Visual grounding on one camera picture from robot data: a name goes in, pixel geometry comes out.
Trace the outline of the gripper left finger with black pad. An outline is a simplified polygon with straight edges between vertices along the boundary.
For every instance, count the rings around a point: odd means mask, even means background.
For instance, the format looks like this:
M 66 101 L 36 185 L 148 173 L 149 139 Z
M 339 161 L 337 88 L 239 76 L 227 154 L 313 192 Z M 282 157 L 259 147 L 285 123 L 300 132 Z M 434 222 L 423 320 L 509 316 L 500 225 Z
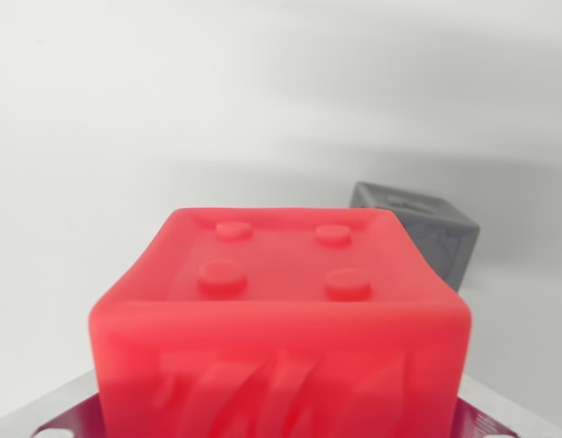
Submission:
M 68 430 L 74 437 L 106 437 L 94 370 L 22 408 L 20 437 L 35 437 L 46 429 Z

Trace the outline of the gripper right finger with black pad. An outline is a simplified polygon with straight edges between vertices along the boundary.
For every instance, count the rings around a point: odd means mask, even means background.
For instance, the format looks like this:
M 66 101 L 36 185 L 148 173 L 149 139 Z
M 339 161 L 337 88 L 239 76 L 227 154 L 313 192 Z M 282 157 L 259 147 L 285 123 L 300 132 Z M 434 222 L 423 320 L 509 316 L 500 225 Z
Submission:
M 463 375 L 453 437 L 562 437 L 562 429 Z

